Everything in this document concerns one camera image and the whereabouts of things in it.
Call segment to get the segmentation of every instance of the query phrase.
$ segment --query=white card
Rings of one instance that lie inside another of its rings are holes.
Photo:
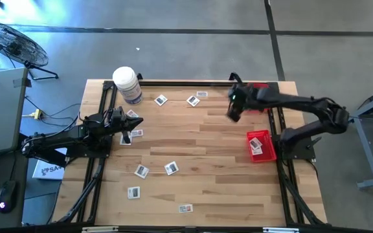
[[[140,178],[145,179],[148,172],[149,172],[149,169],[147,167],[138,165],[138,167],[136,168],[135,175],[139,176]]]
[[[126,114],[127,114],[129,117],[139,117],[139,115],[136,114],[132,109],[130,109]]]
[[[122,146],[130,146],[132,145],[132,135],[131,133],[128,133],[128,136],[129,136],[129,139],[130,139],[130,143],[126,143],[124,140],[123,140],[123,135],[120,136],[120,145]]]
[[[143,136],[143,129],[137,129],[137,130],[133,130],[131,132],[132,134],[132,137],[140,137],[140,136]]]
[[[158,96],[158,98],[155,99],[156,104],[158,104],[159,106],[165,104],[166,101],[168,101],[168,99],[165,96],[163,96],[163,94],[161,94],[160,96]]]
[[[186,101],[187,101],[190,105],[192,105],[192,107],[195,107],[195,106],[199,103],[198,98],[196,98],[195,96],[190,96]]]
[[[192,208],[191,204],[179,206],[179,213],[188,213],[188,212],[193,212],[193,211],[194,209]]]
[[[251,148],[255,150],[257,148],[261,148],[262,143],[257,138],[253,138],[250,140],[250,145],[251,145]]]
[[[139,186],[128,188],[128,199],[136,198],[141,198],[141,188]]]
[[[261,154],[263,154],[263,151],[262,151],[262,148],[261,148],[261,147],[256,148],[255,150],[251,148],[251,153],[252,153],[253,155],[261,155]]]
[[[197,91],[197,97],[208,97],[208,92],[206,92],[206,91]]]
[[[171,175],[175,172],[178,172],[179,171],[179,168],[178,166],[176,165],[176,162],[170,162],[168,163],[167,165],[165,165],[165,171],[168,175]]]

